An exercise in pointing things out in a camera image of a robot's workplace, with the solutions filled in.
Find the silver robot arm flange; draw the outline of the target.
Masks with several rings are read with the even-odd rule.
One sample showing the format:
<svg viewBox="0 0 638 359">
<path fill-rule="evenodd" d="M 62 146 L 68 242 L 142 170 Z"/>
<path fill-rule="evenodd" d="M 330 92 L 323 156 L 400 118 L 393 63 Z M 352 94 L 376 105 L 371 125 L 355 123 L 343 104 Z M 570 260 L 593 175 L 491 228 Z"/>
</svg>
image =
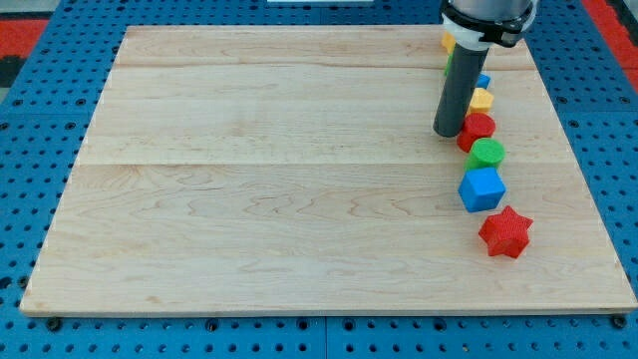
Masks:
<svg viewBox="0 0 638 359">
<path fill-rule="evenodd" d="M 530 29 L 538 0 L 442 0 L 443 25 L 461 47 L 514 47 Z"/>
</svg>

